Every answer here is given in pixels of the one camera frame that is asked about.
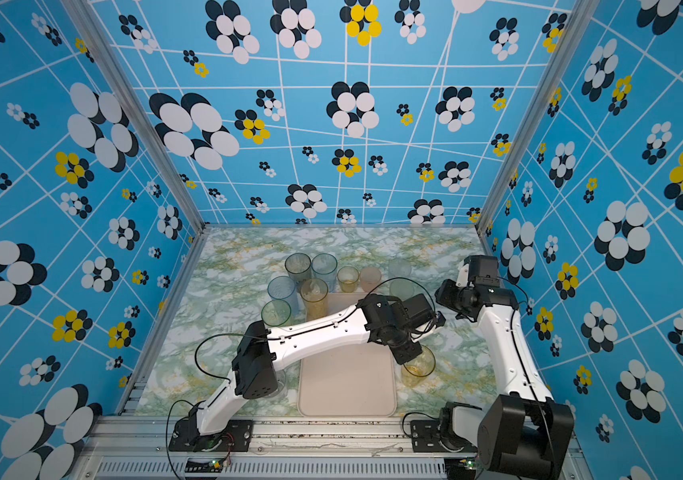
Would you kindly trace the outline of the blue clear faceted glass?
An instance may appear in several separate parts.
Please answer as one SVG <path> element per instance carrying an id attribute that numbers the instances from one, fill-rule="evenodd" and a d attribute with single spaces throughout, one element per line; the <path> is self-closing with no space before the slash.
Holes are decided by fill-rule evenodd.
<path id="1" fill-rule="evenodd" d="M 339 262 L 335 256 L 329 253 L 320 253 L 312 260 L 312 270 L 315 278 L 323 280 L 333 293 L 337 287 L 337 273 Z"/>

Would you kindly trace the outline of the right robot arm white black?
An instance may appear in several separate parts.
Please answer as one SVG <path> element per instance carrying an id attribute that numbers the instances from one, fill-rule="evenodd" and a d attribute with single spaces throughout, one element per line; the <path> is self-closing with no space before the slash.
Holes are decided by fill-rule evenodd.
<path id="1" fill-rule="evenodd" d="M 439 416 L 443 448 L 475 449 L 487 471 L 557 479 L 569 449 L 575 418 L 555 401 L 541 379 L 521 328 L 515 292 L 499 277 L 493 256 L 465 258 L 456 280 L 445 280 L 435 300 L 475 322 L 487 342 L 497 398 L 489 408 L 449 402 Z"/>

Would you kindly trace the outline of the amber tall glass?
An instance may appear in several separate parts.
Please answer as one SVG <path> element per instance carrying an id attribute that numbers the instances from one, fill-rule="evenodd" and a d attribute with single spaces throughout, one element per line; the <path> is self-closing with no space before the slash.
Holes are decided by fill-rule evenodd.
<path id="1" fill-rule="evenodd" d="M 435 372 L 435 354 L 427 346 L 421 348 L 421 354 L 401 366 L 401 383 L 409 388 L 415 388 Z"/>
<path id="2" fill-rule="evenodd" d="M 317 320 L 329 314 L 329 286 L 324 280 L 318 278 L 305 280 L 301 285 L 300 295 L 306 308 L 308 321 Z"/>

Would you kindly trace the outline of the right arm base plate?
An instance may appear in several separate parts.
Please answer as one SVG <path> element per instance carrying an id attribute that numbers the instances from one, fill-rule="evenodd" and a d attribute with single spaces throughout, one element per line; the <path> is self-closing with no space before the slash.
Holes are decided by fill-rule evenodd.
<path id="1" fill-rule="evenodd" d="M 437 420 L 409 420 L 405 422 L 405 432 L 411 438 L 411 449 L 415 453 L 477 453 L 477 448 L 469 443 L 461 449 L 449 446 L 439 434 Z"/>

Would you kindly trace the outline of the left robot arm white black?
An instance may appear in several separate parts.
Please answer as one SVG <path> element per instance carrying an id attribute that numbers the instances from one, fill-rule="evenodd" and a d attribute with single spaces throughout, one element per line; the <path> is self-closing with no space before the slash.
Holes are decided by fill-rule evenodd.
<path id="1" fill-rule="evenodd" d="M 273 393 L 277 373 L 308 357 L 337 348 L 373 343 L 389 349 L 403 365 L 421 355 L 419 340 L 445 325 L 445 316 L 425 294 L 401 301 L 369 293 L 355 304 L 326 317 L 287 328 L 262 320 L 249 325 L 236 349 L 231 369 L 211 397 L 190 411 L 198 437 L 225 431 L 250 400 Z"/>

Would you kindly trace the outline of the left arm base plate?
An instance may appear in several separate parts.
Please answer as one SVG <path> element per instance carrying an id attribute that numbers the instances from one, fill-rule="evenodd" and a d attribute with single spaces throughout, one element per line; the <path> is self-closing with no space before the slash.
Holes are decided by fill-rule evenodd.
<path id="1" fill-rule="evenodd" d="M 182 418 L 176 422 L 168 444 L 169 452 L 247 452 L 253 437 L 253 420 L 230 420 L 226 428 L 215 434 L 201 434 L 195 420 Z"/>

